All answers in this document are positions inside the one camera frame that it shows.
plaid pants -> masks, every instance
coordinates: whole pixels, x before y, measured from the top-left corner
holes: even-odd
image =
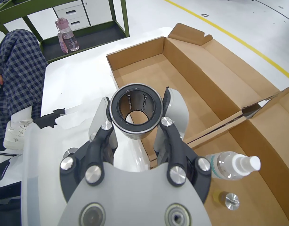
[[[0,139],[11,116],[32,106],[32,118],[40,117],[45,60],[33,33],[18,29],[9,32],[0,44]]]

plastic bottle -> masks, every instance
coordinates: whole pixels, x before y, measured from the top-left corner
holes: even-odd
[[[55,21],[57,28],[59,29],[62,37],[64,39],[64,43],[70,49],[70,51],[77,51],[80,49],[80,45],[77,42],[71,28],[69,27],[69,22],[65,18],[58,18]]]
[[[213,178],[238,180],[261,168],[259,157],[247,157],[232,151],[210,154],[206,158],[211,163]]]

pink water bottle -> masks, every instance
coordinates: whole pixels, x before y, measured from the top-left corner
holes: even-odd
[[[77,51],[80,49],[80,45],[78,44],[75,36],[71,28],[69,27],[69,22],[65,18],[58,18],[55,21],[56,27],[59,30],[58,38],[60,41],[61,49],[63,52],[68,52],[67,47],[70,51]]]

white tabletop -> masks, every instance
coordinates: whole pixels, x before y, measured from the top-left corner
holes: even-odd
[[[111,99],[118,89],[106,55],[154,38],[168,36],[171,30],[172,28],[169,27],[160,28],[49,64],[45,74],[41,115],[50,114],[55,109],[69,109],[80,104],[84,105],[81,106],[82,113],[56,120],[58,125],[66,129],[92,117],[93,107],[97,109],[98,101],[104,96]],[[141,142],[124,137],[117,128],[116,135],[119,146],[114,156],[114,166],[126,171],[147,170],[149,159]]]

white spray nozzle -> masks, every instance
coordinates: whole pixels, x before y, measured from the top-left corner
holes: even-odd
[[[258,171],[261,168],[261,162],[257,156],[242,157],[240,163],[245,172]]]

